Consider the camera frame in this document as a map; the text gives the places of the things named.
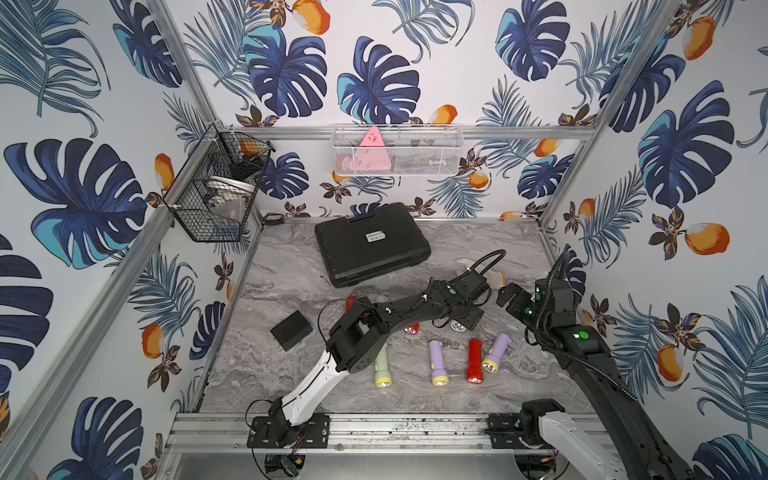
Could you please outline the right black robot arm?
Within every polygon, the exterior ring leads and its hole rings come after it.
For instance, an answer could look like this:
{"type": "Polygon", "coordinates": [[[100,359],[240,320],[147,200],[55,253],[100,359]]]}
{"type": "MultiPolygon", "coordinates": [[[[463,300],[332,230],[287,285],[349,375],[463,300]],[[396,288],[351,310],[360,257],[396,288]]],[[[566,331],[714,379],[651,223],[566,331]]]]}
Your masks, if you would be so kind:
{"type": "Polygon", "coordinates": [[[554,447],[586,479],[692,479],[689,464],[666,441],[638,397],[621,377],[606,341],[576,320],[574,291],[567,276],[571,261],[562,252],[547,276],[527,292],[517,284],[500,289],[497,304],[525,327],[529,344],[553,355],[597,414],[615,448],[609,452],[570,426],[558,408],[527,405],[527,429],[554,447]]]}

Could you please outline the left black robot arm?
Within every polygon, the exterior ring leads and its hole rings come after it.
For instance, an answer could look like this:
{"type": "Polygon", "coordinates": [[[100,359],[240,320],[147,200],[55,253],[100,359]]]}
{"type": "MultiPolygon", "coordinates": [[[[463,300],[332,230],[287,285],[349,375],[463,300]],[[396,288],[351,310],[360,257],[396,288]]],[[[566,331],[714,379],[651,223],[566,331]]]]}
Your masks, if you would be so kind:
{"type": "Polygon", "coordinates": [[[474,329],[492,293],[485,274],[505,256],[504,249],[494,250],[456,278],[432,278],[422,291],[399,300],[354,301],[330,329],[322,355],[308,375],[270,403],[261,426],[250,427],[256,445],[280,448],[297,440],[325,397],[347,376],[373,364],[393,333],[439,319],[474,329]]]}

